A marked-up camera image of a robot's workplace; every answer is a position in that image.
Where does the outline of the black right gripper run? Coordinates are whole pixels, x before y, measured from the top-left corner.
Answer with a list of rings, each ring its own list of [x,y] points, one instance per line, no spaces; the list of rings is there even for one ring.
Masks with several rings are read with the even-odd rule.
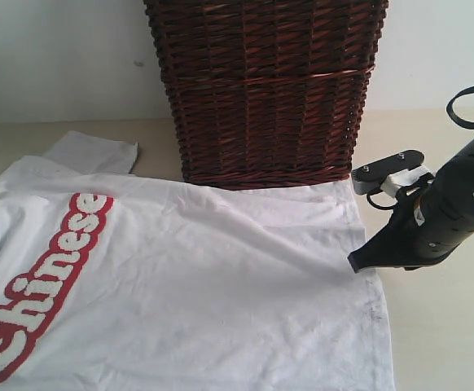
[[[377,267],[417,270],[432,265],[431,260],[420,253],[420,226],[415,216],[416,209],[424,208],[422,201],[428,196],[429,191],[416,191],[397,200],[387,229],[348,255],[355,273]]]

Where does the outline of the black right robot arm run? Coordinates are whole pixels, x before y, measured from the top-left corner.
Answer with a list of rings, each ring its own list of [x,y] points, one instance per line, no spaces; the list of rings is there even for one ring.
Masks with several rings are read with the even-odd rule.
[[[349,254],[355,272],[435,266],[474,234],[474,139],[436,174],[398,189],[395,200],[388,223]]]

